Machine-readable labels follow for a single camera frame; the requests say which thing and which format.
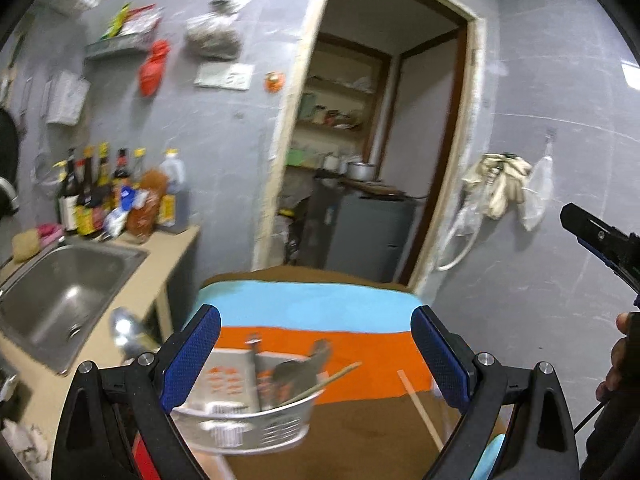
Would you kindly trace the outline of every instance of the frying pan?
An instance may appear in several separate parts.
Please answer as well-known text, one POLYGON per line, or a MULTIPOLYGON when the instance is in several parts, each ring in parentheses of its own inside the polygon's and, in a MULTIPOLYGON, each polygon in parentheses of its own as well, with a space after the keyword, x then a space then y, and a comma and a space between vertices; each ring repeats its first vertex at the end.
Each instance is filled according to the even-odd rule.
MULTIPOLYGON (((9 112, 0 107, 0 176, 14 187, 18 173, 19 150, 18 128, 9 112)), ((9 199, 0 190, 0 218, 10 213, 9 199)))

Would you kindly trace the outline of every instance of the finger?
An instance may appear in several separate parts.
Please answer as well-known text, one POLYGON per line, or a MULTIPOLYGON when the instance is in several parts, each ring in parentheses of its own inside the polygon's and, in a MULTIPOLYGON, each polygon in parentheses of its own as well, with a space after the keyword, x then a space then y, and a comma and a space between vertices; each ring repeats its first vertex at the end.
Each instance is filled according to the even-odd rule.
POLYGON ((611 364, 614 368, 620 368, 625 358, 626 338, 618 339, 611 349, 611 364))
POLYGON ((607 385, 607 390, 610 392, 614 392, 620 386, 620 381, 622 380, 622 375, 615 368, 609 370, 607 377, 604 379, 605 384, 607 385))
POLYGON ((618 314, 616 318, 616 326, 618 330, 623 334, 626 334, 629 330, 629 312, 623 312, 622 314, 618 314))
POLYGON ((607 383, 602 381, 600 384, 598 384, 598 387, 596 388, 596 400, 598 402, 602 402, 604 400, 604 397, 608 393, 609 393, 609 390, 607 390, 607 383))

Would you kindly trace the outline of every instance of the sink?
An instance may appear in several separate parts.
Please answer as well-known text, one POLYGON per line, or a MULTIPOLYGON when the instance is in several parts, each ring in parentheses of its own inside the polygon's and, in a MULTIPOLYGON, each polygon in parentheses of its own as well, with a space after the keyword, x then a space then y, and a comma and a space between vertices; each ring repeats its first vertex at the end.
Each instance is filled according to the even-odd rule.
POLYGON ((36 361, 66 375, 146 254, 60 238, 0 285, 0 330, 36 361))

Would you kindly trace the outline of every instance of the beige countertop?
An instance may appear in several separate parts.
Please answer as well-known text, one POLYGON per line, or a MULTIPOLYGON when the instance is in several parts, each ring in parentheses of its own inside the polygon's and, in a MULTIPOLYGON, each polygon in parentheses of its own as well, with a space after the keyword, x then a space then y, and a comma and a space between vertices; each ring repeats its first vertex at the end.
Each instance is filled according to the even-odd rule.
POLYGON ((199 227, 192 226, 179 235, 155 232, 146 244, 139 246, 148 252, 148 256, 100 318, 74 364, 69 368, 67 376, 60 376, 45 365, 34 361, 0 333, 0 352, 20 372, 20 381, 31 390, 31 399, 21 423, 27 427, 31 424, 38 426, 51 447, 66 393, 78 365, 82 361, 91 360, 99 368, 107 368, 119 366, 122 361, 120 351, 115 347, 110 335, 111 311, 118 306, 124 306, 139 319, 145 317, 199 231, 199 227))

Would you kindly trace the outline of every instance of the orange stripe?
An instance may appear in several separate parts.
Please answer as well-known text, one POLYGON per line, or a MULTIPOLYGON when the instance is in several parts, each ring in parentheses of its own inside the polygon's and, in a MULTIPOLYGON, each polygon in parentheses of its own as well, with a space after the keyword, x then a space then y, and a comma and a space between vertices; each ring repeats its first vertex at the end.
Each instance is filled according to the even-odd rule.
POLYGON ((318 399, 319 404, 403 396, 406 391, 398 377, 399 369, 405 371, 416 391, 431 389, 431 374, 409 332, 363 334, 222 327, 216 347, 246 348, 247 336, 255 332, 262 338, 263 351, 285 354, 306 355, 315 340, 328 339, 333 350, 326 366, 329 375, 362 361, 361 367, 330 384, 318 399))

